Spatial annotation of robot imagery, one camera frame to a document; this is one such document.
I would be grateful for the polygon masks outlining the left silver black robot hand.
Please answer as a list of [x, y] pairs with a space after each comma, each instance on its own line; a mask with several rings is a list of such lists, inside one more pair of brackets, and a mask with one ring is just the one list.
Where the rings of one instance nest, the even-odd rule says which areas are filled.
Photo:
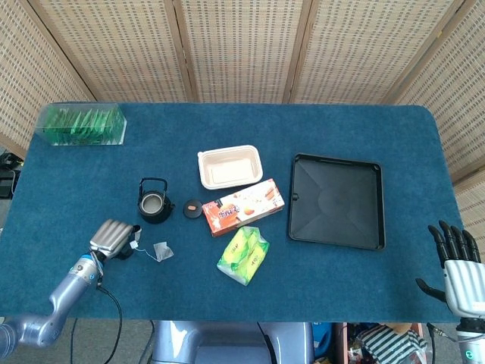
[[90, 250], [101, 263], [111, 259], [128, 259], [133, 254], [130, 241], [138, 241], [141, 231], [139, 225], [108, 219], [91, 238]]

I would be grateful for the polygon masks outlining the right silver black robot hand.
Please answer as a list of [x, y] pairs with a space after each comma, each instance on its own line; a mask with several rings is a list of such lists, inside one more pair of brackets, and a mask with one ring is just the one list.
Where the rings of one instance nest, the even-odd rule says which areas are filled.
[[484, 318], [484, 264], [474, 237], [466, 230], [440, 220], [439, 226], [428, 230], [436, 244], [443, 271], [445, 290], [429, 286], [423, 279], [415, 281], [429, 297], [445, 303], [462, 319]]

